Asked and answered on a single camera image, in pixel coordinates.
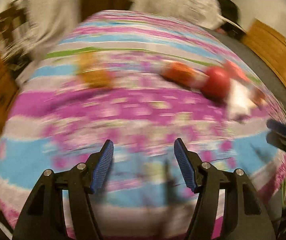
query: red ball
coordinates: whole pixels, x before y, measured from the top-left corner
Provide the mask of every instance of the red ball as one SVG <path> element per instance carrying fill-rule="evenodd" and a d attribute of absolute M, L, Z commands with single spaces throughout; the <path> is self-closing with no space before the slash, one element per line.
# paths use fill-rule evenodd
<path fill-rule="evenodd" d="M 201 88 L 201 92 L 205 97 L 222 101 L 230 92 L 229 73 L 222 67 L 211 66 L 206 70 L 205 74 L 209 77 Z"/>

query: ribbed blue pad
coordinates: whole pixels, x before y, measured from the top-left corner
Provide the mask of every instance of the ribbed blue pad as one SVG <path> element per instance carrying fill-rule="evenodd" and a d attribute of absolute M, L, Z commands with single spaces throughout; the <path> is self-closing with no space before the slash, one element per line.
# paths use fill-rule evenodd
<path fill-rule="evenodd" d="M 93 171 L 92 184 L 90 187 L 90 189 L 93 191 L 93 194 L 96 192 L 96 190 L 102 187 L 108 168 L 112 162 L 113 152 L 114 145 L 113 142 L 110 141 Z"/>
<path fill-rule="evenodd" d="M 174 142 L 174 154 L 176 160 L 178 161 L 186 186 L 194 192 L 197 188 L 195 183 L 194 169 L 192 168 L 192 165 L 190 164 L 181 144 L 177 139 Z"/>
<path fill-rule="evenodd" d="M 273 119 L 269 119 L 267 120 L 266 126 L 267 128 L 273 130 L 274 132 L 277 132 L 283 136 L 286 136 L 286 125 L 285 124 L 282 124 Z"/>

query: metal pin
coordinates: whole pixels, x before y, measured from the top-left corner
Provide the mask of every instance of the metal pin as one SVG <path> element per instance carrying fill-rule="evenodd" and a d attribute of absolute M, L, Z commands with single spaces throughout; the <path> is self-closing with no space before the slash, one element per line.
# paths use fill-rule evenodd
<path fill-rule="evenodd" d="M 85 164 L 85 163 L 79 163 L 76 167 L 77 167 L 79 170 L 84 170 L 85 167 L 86 167 L 86 164 Z"/>
<path fill-rule="evenodd" d="M 52 171 L 51 170 L 45 170 L 44 172 L 43 172 L 43 175 L 44 176 L 50 176 L 52 174 Z"/>
<path fill-rule="evenodd" d="M 204 163 L 202 163 L 202 167 L 205 169 L 209 169 L 211 167 L 211 164 L 204 162 Z"/>
<path fill-rule="evenodd" d="M 241 170 L 241 169 L 237 169 L 236 170 L 236 174 L 239 175 L 239 176 L 242 176 L 244 174 L 244 171 Z"/>

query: striped fabric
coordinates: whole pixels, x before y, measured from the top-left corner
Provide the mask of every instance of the striped fabric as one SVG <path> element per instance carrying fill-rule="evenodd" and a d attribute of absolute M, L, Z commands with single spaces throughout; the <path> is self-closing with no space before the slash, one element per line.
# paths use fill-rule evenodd
<path fill-rule="evenodd" d="M 115 76 L 112 90 L 84 89 L 76 61 L 87 51 L 107 63 Z M 285 153 L 265 139 L 266 120 L 281 114 L 277 103 L 253 106 L 242 124 L 228 121 L 225 107 L 160 78 L 161 59 L 199 70 L 229 59 L 268 93 L 240 58 L 197 26 L 130 11 L 93 15 L 47 54 L 4 129 L 0 205 L 12 226 L 45 169 L 68 170 L 106 139 L 114 142 L 114 163 L 104 190 L 91 196 L 104 236 L 168 238 L 186 232 L 198 195 L 186 188 L 176 162 L 177 137 L 221 170 L 244 169 L 260 197 L 271 198 L 286 176 Z M 67 194 L 64 208 L 73 236 Z M 222 190 L 213 237 L 220 233 L 223 210 Z"/>

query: bed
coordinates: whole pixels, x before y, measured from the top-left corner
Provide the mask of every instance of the bed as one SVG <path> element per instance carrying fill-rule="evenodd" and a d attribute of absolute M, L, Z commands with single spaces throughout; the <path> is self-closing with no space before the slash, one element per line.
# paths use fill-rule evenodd
<path fill-rule="evenodd" d="M 100 53 L 117 73 L 112 90 L 85 89 L 76 76 L 77 55 L 88 51 Z M 223 106 L 155 74 L 160 59 L 202 70 L 226 58 L 267 95 L 264 107 L 253 107 L 243 123 L 226 120 Z M 103 190 L 92 199 L 102 234 L 113 239 L 183 236 L 197 195 L 185 186 L 174 140 L 181 137 L 189 150 L 221 170 L 244 169 L 267 203 L 286 176 L 285 153 L 266 143 L 270 116 L 284 120 L 275 98 L 207 31 L 171 18 L 99 12 L 47 54 L 18 96 L 0 142 L 0 208 L 14 227 L 45 169 L 70 169 L 109 138 L 114 163 Z M 223 209 L 221 191 L 213 238 L 220 233 Z"/>

